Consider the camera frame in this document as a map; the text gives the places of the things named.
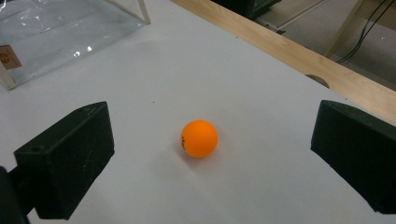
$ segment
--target ping pong ball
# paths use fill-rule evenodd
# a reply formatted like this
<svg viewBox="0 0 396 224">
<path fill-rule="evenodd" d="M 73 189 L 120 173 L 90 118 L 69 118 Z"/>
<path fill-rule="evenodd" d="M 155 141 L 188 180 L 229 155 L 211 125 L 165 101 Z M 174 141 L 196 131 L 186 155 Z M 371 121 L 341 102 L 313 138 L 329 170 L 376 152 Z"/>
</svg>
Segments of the ping pong ball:
<svg viewBox="0 0 396 224">
<path fill-rule="evenodd" d="M 195 158 L 204 158 L 215 150 L 218 133 L 210 122 L 198 119 L 184 127 L 180 141 L 187 154 Z"/>
</svg>

